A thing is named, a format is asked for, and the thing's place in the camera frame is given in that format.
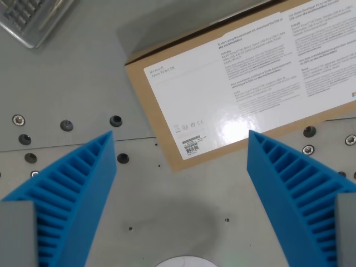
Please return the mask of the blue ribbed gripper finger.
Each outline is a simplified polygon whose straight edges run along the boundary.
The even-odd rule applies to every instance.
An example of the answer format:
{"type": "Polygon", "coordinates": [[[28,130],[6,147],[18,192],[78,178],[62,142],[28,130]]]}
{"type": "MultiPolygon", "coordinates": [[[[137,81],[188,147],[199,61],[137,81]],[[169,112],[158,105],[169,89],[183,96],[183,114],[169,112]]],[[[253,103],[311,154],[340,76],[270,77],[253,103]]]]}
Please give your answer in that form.
{"type": "Polygon", "coordinates": [[[255,131],[247,171],[289,266],[337,266],[335,200],[355,183],[255,131]]]}
{"type": "Polygon", "coordinates": [[[3,198],[34,204],[38,266],[85,265],[115,176],[115,146],[109,131],[3,198]]]}

